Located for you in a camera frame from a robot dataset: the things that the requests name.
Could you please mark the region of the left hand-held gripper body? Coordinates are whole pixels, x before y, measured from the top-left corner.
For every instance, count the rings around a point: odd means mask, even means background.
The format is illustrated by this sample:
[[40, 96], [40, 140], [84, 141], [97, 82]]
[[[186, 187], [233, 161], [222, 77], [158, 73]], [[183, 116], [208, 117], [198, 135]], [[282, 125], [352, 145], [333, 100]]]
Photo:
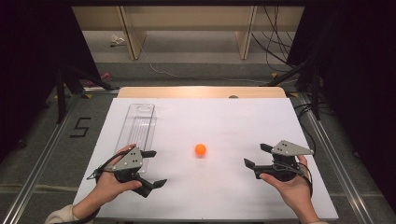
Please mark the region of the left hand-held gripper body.
[[116, 179], [121, 183], [126, 183], [128, 181], [137, 180], [142, 186], [135, 189], [134, 192], [147, 198], [150, 192], [153, 190], [153, 185], [147, 180], [142, 178], [139, 174], [139, 170], [143, 167], [143, 159], [140, 153], [141, 149], [139, 147], [134, 147], [128, 149], [123, 157], [111, 167]]

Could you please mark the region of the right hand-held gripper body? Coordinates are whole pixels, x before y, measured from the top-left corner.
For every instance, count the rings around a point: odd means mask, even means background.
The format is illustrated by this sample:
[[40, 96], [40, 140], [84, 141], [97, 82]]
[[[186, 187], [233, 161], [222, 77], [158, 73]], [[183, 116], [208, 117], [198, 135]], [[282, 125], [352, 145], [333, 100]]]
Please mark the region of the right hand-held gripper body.
[[300, 155], [313, 155], [314, 151], [310, 148], [281, 140], [273, 147], [270, 154], [273, 156], [273, 164], [256, 165], [258, 167], [254, 171], [256, 178], [259, 179], [261, 174], [268, 174], [281, 182], [287, 182], [297, 175], [304, 174], [296, 161], [296, 157]]

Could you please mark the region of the clear plastic tray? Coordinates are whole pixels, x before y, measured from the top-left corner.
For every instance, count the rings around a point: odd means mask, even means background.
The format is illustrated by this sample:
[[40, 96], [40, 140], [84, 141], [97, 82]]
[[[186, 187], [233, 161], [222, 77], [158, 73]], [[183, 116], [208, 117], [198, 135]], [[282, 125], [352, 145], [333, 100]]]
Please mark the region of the clear plastic tray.
[[156, 127], [155, 105], [131, 104], [124, 119], [115, 151], [136, 144], [142, 151], [151, 150]]

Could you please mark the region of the person's left hand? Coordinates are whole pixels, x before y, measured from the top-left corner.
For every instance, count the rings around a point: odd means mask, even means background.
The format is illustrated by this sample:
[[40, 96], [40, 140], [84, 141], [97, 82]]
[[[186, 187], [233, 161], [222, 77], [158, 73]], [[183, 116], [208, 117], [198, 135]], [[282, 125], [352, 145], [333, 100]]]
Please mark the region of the person's left hand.
[[138, 189], [141, 186], [142, 184], [137, 180], [121, 183], [112, 173], [103, 172], [94, 189], [78, 205], [96, 210], [116, 199], [124, 191]]

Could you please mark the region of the person's right hand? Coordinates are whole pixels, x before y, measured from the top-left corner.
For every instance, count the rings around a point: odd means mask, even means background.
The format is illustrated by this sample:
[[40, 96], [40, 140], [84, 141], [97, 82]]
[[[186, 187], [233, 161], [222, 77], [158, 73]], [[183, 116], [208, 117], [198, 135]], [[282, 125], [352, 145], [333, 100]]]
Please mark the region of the person's right hand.
[[297, 175], [291, 181], [281, 182], [272, 175], [261, 174], [260, 178], [278, 190], [283, 201], [296, 214], [301, 211], [314, 210], [311, 201], [311, 192], [308, 184], [309, 173], [305, 156], [298, 156], [300, 167], [304, 170], [304, 176]]

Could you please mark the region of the white table sheet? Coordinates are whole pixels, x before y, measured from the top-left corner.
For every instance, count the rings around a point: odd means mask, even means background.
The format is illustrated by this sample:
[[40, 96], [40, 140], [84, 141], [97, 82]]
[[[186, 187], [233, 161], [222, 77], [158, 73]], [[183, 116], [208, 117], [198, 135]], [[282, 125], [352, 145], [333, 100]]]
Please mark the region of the white table sheet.
[[[287, 98], [147, 99], [157, 117], [142, 176], [166, 179], [147, 198], [128, 190], [104, 205], [100, 218], [137, 221], [287, 221], [295, 217], [276, 189], [259, 180], [244, 159], [269, 164], [260, 148], [306, 140]], [[206, 154], [195, 155], [198, 144]]]

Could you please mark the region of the black metal stand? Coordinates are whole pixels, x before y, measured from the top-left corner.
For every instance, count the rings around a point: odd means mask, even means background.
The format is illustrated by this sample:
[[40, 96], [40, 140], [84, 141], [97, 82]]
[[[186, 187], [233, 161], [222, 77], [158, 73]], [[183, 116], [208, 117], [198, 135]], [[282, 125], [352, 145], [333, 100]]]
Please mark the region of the black metal stand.
[[60, 123], [65, 118], [67, 112], [64, 86], [66, 86], [72, 94], [81, 95], [84, 92], [84, 88], [80, 83], [82, 79], [88, 79], [93, 84], [96, 84], [106, 91], [116, 91], [119, 89], [119, 87], [111, 86], [110, 84], [105, 83], [100, 78], [99, 74], [90, 74], [83, 69], [77, 68], [76, 66], [62, 64], [55, 75], [58, 102], [58, 123]]
[[312, 111], [315, 118], [320, 120], [318, 113], [319, 66], [312, 60], [306, 59], [282, 76], [264, 84], [264, 87], [275, 87], [295, 75], [299, 75], [295, 84], [297, 91], [311, 90]]

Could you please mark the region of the pink object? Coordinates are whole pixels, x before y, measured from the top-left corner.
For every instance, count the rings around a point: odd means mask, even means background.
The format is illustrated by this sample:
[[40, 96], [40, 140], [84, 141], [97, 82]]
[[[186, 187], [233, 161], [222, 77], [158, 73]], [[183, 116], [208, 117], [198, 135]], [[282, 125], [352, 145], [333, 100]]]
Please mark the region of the pink object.
[[[102, 81], [109, 81], [112, 79], [112, 75], [108, 72], [105, 72], [100, 76], [100, 78]], [[88, 80], [86, 84], [88, 88], [96, 87], [96, 84], [90, 80]]]

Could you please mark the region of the black curtain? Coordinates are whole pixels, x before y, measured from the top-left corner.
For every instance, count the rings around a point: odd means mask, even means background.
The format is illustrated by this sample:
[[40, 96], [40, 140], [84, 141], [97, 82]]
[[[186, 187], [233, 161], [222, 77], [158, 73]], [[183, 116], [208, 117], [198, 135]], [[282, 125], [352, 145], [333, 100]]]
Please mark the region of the black curtain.
[[78, 90], [100, 77], [70, 6], [41, 0], [0, 0], [0, 162], [26, 135], [56, 85]]
[[298, 0], [304, 5], [288, 62], [322, 44], [324, 91], [354, 149], [396, 213], [396, 0]]

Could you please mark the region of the white crumpled paper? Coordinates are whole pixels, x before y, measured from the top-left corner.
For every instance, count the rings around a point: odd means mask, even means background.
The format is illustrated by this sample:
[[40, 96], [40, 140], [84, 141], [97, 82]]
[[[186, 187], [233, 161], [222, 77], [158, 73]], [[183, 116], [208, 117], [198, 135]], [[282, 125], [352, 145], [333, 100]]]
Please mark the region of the white crumpled paper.
[[117, 35], [112, 35], [110, 38], [110, 46], [111, 47], [118, 47], [118, 46], [125, 46], [126, 42], [123, 38], [117, 36]]

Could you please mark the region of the beige wooden desk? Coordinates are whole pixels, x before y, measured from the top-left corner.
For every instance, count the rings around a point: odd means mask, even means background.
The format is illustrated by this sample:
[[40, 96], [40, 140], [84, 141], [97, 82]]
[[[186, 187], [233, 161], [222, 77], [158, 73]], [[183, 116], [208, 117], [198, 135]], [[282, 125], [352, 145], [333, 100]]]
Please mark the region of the beige wooden desk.
[[240, 58], [248, 57], [251, 34], [295, 32], [303, 7], [74, 7], [83, 31], [122, 31], [133, 60], [148, 31], [232, 31]]

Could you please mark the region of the aluminium floor rail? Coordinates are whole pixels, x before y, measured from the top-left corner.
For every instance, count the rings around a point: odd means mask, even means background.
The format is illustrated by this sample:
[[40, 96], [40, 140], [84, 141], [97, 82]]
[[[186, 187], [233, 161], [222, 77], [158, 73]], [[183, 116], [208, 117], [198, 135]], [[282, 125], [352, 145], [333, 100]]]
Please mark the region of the aluminium floor rail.
[[309, 99], [306, 93], [300, 93], [299, 98], [302, 104], [311, 104], [311, 110], [307, 111], [307, 117], [315, 131], [320, 145], [323, 147], [323, 151], [337, 176], [337, 180], [340, 183], [357, 220], [360, 224], [374, 224], [374, 220], [369, 213], [365, 201], [359, 194], [356, 185], [352, 182], [352, 179], [347, 172], [347, 168], [342, 163], [341, 157], [337, 154], [329, 135], [326, 133], [325, 128], [322, 125], [318, 115], [318, 110], [314, 108], [315, 104], [311, 99]]
[[41, 150], [37, 160], [35, 161], [35, 165], [29, 170], [29, 175], [18, 188], [18, 194], [7, 210], [5, 218], [0, 221], [0, 224], [18, 224], [24, 209], [26, 208], [34, 193], [39, 179], [41, 178], [44, 170], [47, 167], [47, 164], [50, 161], [53, 151], [58, 146], [58, 143], [64, 132], [66, 122], [79, 99], [79, 95], [72, 95], [70, 97], [69, 103], [66, 106], [66, 111], [52, 129], [51, 136], [46, 142], [46, 145]]

